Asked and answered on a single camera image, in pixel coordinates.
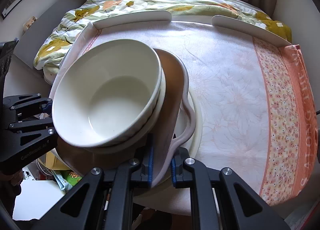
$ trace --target wire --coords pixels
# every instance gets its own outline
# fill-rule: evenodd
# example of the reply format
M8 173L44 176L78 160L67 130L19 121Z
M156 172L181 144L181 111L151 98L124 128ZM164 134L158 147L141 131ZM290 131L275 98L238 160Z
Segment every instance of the wire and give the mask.
M10 230L21 230L12 220L12 218L10 217L3 203L0 200L0 222L1 221L4 222L4 225L6 225Z

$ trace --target white wall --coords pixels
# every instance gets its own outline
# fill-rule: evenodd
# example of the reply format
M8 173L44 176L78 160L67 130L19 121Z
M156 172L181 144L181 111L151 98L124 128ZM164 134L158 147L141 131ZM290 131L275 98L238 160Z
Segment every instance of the white wall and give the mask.
M31 17L39 17L57 0L22 0L2 20L0 17L0 41L21 38L22 26ZM5 79L4 96L42 93L48 95L50 86L36 77L19 59L13 58Z
M272 19L283 21L291 27L293 44L300 44L316 110L320 110L320 13L318 9L312 0L278 0Z

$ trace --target gray headboard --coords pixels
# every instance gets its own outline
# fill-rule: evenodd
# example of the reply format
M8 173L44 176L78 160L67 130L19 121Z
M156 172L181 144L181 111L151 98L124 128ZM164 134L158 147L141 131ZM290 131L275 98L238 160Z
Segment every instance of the gray headboard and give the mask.
M21 59L30 68L33 67L39 48L50 36L52 30L59 25L66 12L79 8L86 0L58 0L49 9L47 9L23 34L16 45L13 54Z

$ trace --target silver bolt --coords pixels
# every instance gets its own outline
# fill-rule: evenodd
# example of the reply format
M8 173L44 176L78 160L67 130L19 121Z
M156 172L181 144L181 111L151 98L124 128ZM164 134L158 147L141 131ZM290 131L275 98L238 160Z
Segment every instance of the silver bolt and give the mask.
M185 163L186 164L189 164L189 165L192 165L192 164L194 164L196 161L195 161L195 159L193 159L193 158L186 158L185 159Z
M129 163L130 163L131 165L136 165L136 164L139 163L139 160L138 160L137 158L132 158L132 159L129 160Z
M93 168L91 170L91 174L93 175L99 175L101 173L101 169L100 168Z
M224 175L230 175L230 174L232 173L232 169L230 169L230 168L224 168L224 169L222 170L222 173L223 173Z

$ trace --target black cable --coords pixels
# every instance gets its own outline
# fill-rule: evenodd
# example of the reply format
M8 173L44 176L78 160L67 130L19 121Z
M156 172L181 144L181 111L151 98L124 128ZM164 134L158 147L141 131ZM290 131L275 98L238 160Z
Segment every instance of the black cable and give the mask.
M20 230L20 228L15 224L15 222L12 220L12 218L8 214L1 200L0 200L0 226L1 226L1 229Z

